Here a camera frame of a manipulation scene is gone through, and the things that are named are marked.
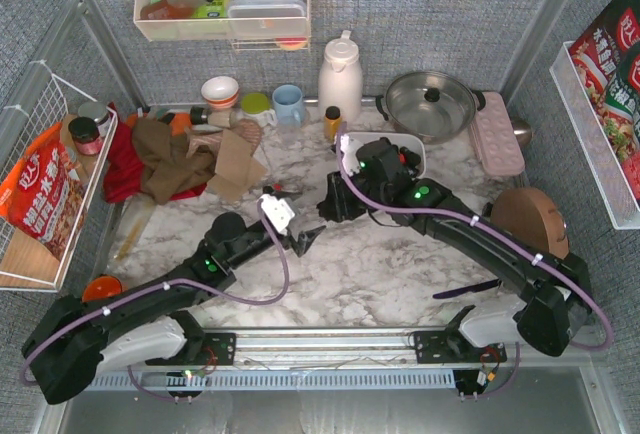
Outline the white plastic storage basket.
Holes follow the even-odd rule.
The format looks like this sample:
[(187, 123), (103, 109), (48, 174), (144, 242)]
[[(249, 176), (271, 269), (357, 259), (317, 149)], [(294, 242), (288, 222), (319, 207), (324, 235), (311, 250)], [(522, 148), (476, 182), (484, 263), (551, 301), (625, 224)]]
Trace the white plastic storage basket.
[(363, 146), (380, 138), (387, 138), (390, 143), (396, 145), (398, 149), (406, 148), (407, 150), (416, 154), (419, 157), (419, 161), (417, 162), (416, 167), (417, 176), (422, 177), (426, 174), (425, 146), (422, 141), (416, 136), (405, 133), (383, 131), (350, 131), (346, 134), (359, 140), (363, 144)]

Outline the brown cardboard piece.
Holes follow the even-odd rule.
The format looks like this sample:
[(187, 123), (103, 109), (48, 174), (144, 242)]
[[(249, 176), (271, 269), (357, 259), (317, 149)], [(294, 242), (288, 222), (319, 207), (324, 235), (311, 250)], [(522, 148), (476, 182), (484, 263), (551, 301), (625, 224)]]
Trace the brown cardboard piece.
[(228, 203), (241, 199), (266, 174), (267, 169), (253, 157), (253, 146), (230, 130), (222, 134), (214, 176), (206, 190)]

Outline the brown cloth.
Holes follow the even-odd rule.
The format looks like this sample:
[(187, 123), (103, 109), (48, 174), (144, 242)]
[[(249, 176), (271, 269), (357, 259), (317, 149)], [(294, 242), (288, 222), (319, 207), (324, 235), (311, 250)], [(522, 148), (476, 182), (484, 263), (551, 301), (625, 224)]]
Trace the brown cloth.
[(187, 135), (173, 136), (167, 124), (139, 118), (132, 129), (132, 145), (144, 165), (141, 191), (159, 205), (177, 194), (205, 185), (214, 176), (214, 154), (205, 149), (188, 156)]

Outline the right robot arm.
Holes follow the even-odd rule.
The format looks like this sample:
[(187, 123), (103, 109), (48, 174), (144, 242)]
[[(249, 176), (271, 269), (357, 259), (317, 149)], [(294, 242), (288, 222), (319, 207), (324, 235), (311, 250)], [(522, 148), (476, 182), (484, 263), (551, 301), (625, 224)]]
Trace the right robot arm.
[(505, 313), (518, 338), (548, 356), (564, 353), (592, 312), (583, 259), (537, 251), (492, 225), (442, 184), (418, 177), (418, 155), (386, 137), (336, 140), (339, 169), (327, 177), (327, 196), (317, 206), (322, 218), (341, 223), (381, 211), (455, 248), (516, 294)]

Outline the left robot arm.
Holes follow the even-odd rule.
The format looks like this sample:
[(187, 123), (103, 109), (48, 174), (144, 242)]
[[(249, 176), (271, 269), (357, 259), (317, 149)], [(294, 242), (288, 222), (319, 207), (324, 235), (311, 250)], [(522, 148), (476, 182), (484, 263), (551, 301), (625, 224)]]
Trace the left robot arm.
[(57, 405), (103, 372), (155, 359), (196, 362), (204, 330), (189, 308), (226, 296), (235, 268), (271, 247), (303, 256), (322, 231), (294, 234), (266, 216), (252, 225), (235, 212), (217, 216), (195, 252), (165, 275), (104, 299), (57, 299), (23, 344), (22, 383)]

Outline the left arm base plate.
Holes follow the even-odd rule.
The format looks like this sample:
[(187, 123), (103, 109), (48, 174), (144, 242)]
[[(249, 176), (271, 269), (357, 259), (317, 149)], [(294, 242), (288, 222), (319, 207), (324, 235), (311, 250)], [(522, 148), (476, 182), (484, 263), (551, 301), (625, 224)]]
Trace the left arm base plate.
[(232, 332), (206, 332), (201, 341), (188, 341), (175, 356), (155, 358), (148, 366), (231, 366), (234, 363), (237, 336)]

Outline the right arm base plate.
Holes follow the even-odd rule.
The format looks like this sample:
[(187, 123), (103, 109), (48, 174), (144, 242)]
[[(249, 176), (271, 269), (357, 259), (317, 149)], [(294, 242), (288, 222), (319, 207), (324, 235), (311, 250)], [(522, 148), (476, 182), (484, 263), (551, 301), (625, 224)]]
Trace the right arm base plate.
[(418, 364), (461, 364), (481, 361), (502, 363), (507, 361), (504, 347), (500, 347), (498, 344), (476, 347), (457, 331), (414, 331), (409, 337)]

